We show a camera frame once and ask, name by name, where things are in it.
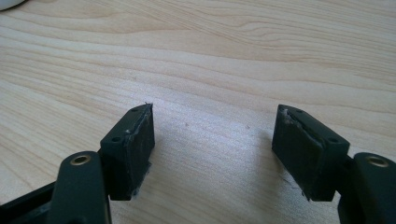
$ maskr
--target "black plastic part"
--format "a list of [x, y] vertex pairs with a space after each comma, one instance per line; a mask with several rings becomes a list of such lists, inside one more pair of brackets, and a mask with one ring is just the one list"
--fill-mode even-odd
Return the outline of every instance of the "black plastic part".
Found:
[[331, 201], [349, 143], [303, 110], [279, 105], [273, 151], [313, 201]]
[[96, 152], [79, 152], [62, 162], [47, 223], [111, 223], [102, 164]]
[[129, 110], [102, 139], [99, 154], [111, 200], [129, 201], [137, 193], [149, 169], [154, 144], [151, 104]]
[[0, 223], [45, 223], [55, 183], [50, 183], [0, 206]]
[[349, 195], [343, 196], [338, 203], [338, 216], [342, 224], [366, 223], [364, 212], [358, 198]]
[[354, 157], [352, 176], [365, 223], [396, 223], [396, 164], [372, 153]]

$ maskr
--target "clamp jaw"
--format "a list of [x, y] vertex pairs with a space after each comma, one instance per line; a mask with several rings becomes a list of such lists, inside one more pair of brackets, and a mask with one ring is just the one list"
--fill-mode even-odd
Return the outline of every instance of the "clamp jaw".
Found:
[[98, 152], [67, 157], [54, 183], [0, 206], [0, 223], [111, 223], [108, 196], [129, 201], [137, 194], [154, 144], [152, 105], [129, 110]]
[[346, 139], [288, 105], [277, 108], [272, 148], [308, 200], [341, 194], [341, 223], [396, 223], [395, 162], [372, 153], [351, 159]]

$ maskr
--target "small hole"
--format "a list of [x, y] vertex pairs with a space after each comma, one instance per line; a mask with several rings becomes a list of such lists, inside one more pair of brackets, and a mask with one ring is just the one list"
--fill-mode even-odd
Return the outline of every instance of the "small hole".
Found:
[[333, 142], [333, 143], [337, 143], [337, 142], [338, 142], [338, 140], [335, 139], [335, 138], [329, 138], [329, 141], [331, 141], [331, 142]]
[[120, 140], [121, 140], [120, 137], [113, 137], [113, 138], [111, 139], [111, 141], [113, 141], [113, 142], [119, 142]]
[[72, 161], [70, 161], [70, 163], [72, 165], [82, 165], [84, 163], [87, 163], [90, 160], [91, 160], [90, 156], [82, 155], [82, 156], [75, 157]]
[[78, 163], [82, 163], [82, 162], [84, 162], [85, 160], [87, 160], [86, 157], [78, 157], [78, 158], [75, 158], [75, 162], [78, 162]]
[[375, 166], [379, 166], [379, 167], [388, 167], [389, 166], [387, 161], [384, 161], [379, 157], [371, 156], [371, 157], [367, 157], [366, 159], [369, 163], [371, 163], [372, 165], [375, 165]]

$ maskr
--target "round hole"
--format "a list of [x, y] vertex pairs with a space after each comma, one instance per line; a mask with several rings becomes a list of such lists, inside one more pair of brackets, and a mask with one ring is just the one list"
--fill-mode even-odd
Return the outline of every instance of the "round hole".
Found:
[[337, 142], [338, 142], [338, 140], [335, 139], [335, 138], [329, 138], [329, 141], [331, 141], [331, 142], [333, 142], [333, 143], [337, 143]]
[[120, 137], [113, 137], [113, 138], [111, 139], [111, 141], [113, 141], [113, 142], [119, 142], [120, 140], [121, 140]]
[[389, 166], [387, 161], [384, 161], [379, 157], [371, 156], [371, 157], [367, 157], [366, 159], [369, 163], [371, 163], [374, 166], [379, 166], [379, 167], [388, 167]]
[[82, 156], [77, 156], [73, 160], [70, 161], [72, 165], [82, 165], [84, 163], [87, 163], [88, 161], [91, 160], [91, 157], [89, 155], [82, 155]]

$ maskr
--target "light wood surface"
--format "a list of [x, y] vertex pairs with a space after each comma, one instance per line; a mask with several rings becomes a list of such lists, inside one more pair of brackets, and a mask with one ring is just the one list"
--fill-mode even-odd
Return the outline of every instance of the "light wood surface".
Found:
[[114, 223], [338, 223], [271, 150], [278, 104], [396, 160], [392, 0], [31, 0], [0, 12], [0, 204], [131, 107], [156, 147]]

